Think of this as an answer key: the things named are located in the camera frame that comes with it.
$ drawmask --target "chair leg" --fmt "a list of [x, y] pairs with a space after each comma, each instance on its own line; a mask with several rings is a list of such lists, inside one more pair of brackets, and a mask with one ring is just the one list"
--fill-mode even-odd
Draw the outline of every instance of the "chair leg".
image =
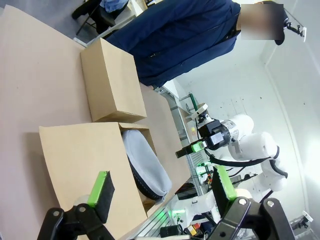
[[94, 8], [94, 10], [89, 14], [89, 16], [85, 19], [85, 21], [82, 23], [81, 27], [79, 28], [79, 30], [76, 32], [76, 36], [78, 36], [78, 34], [80, 33], [81, 29], [84, 27], [84, 25], [87, 23], [87, 21], [89, 20], [89, 18], [91, 17], [91, 15], [97, 10], [97, 8], [99, 7], [100, 3]]

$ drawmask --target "hat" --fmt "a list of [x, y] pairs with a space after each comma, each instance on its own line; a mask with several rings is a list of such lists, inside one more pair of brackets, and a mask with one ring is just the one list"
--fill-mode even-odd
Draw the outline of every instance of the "hat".
[[275, 37], [274, 41], [275, 41], [275, 44], [280, 46], [285, 41], [284, 29], [287, 27], [286, 22], [289, 19], [288, 15], [286, 14], [283, 4], [278, 4], [271, 0], [262, 1], [262, 3], [273, 5], [271, 9], [271, 14], [272, 14], [272, 24], [274, 27], [274, 37]]

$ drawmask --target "closed cardboard box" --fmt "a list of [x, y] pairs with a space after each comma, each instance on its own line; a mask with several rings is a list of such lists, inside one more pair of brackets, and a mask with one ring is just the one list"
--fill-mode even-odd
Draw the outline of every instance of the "closed cardboard box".
[[80, 55], [93, 122], [135, 123], [147, 117], [131, 54], [100, 38]]
[[137, 189], [121, 136], [125, 130], [141, 131], [156, 153], [149, 129], [139, 124], [97, 122], [39, 128], [52, 185], [65, 211], [90, 194], [99, 171], [110, 171], [115, 191], [105, 226], [115, 239], [164, 204], [147, 213], [153, 203]]

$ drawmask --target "screw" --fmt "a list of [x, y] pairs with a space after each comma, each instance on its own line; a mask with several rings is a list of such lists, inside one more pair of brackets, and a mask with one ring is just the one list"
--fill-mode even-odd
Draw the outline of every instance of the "screw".
[[241, 198], [241, 199], [239, 200], [239, 203], [240, 203], [241, 205], [246, 205], [246, 204], [247, 204], [247, 201], [246, 201], [245, 199]]
[[81, 206], [81, 207], [79, 208], [79, 211], [82, 212], [82, 213], [83, 213], [85, 210], [86, 210], [86, 208], [85, 208], [84, 206]]
[[273, 201], [268, 201], [266, 204], [268, 204], [270, 208], [272, 208], [275, 205]]

